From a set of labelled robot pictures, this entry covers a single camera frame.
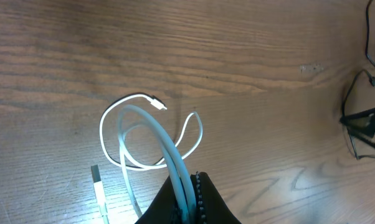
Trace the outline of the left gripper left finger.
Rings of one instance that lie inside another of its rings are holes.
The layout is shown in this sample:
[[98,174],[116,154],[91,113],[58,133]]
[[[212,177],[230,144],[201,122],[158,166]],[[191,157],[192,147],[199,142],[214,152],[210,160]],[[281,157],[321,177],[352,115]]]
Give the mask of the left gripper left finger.
[[181,210],[169,177],[136,224],[182,224]]

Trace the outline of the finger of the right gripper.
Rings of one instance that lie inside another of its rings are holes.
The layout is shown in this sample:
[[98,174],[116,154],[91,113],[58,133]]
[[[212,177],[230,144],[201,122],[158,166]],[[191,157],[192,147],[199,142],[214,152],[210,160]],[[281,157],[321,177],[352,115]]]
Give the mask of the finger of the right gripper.
[[375,148],[375,108],[342,116],[339,121],[351,136]]

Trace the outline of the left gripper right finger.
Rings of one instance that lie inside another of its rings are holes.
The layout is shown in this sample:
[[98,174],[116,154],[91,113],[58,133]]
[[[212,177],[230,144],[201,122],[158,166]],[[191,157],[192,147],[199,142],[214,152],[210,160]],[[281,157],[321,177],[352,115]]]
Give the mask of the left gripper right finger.
[[196,195],[196,224],[241,224],[227,207],[208,174],[191,175]]

